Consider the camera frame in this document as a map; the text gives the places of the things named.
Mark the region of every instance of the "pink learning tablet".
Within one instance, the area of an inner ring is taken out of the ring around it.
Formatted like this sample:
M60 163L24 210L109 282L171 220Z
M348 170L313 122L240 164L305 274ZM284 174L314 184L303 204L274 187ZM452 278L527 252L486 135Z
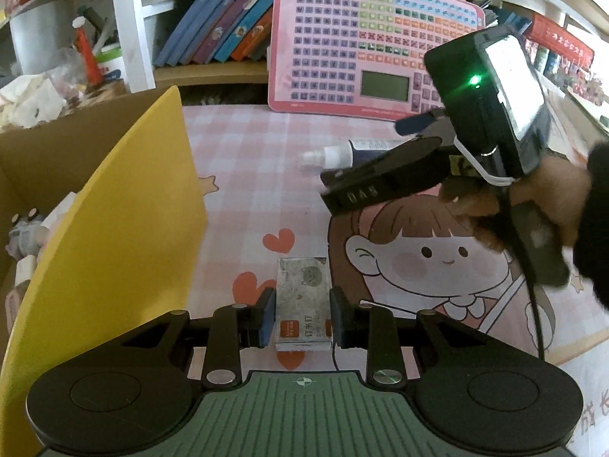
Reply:
M484 27L463 0L275 0L275 111L398 120L441 106L422 58Z

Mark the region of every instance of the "white bottle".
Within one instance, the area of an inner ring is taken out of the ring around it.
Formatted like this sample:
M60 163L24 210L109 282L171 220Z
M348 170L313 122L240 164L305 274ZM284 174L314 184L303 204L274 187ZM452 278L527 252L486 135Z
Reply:
M353 168L378 158L408 139L385 141L382 139L353 139L336 146L326 146L300 155L300 168L339 170Z

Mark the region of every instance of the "purple book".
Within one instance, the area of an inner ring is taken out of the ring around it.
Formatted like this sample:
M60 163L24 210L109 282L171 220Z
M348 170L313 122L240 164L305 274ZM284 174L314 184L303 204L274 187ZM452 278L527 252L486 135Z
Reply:
M222 36L231 29L234 22L240 21L240 16L246 12L244 6L249 0L235 0L232 5L224 12L224 15L214 24L211 32L203 39L193 56L195 63L207 63L213 57Z

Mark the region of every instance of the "black sleeve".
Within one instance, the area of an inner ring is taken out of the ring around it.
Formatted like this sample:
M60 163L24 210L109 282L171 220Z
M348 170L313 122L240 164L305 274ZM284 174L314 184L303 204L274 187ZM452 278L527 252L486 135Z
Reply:
M573 250L574 263L593 280L596 297L609 310L609 145L594 148L588 171L592 187Z

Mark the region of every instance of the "human hand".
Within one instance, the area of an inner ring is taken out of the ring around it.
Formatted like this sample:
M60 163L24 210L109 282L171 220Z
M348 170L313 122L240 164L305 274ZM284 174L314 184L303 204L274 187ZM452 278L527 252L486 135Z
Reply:
M559 157L546 157L535 172L512 184L510 201L512 205L535 202L558 226L563 245L573 247L590 186L590 174L585 169ZM440 199L449 203L450 212L473 229L474 237L481 244L491 250L502 251L503 243L490 230L476 224L478 217L499 212L499 202L490 187L485 186L479 192L459 197L456 201L444 189L444 186L440 189Z

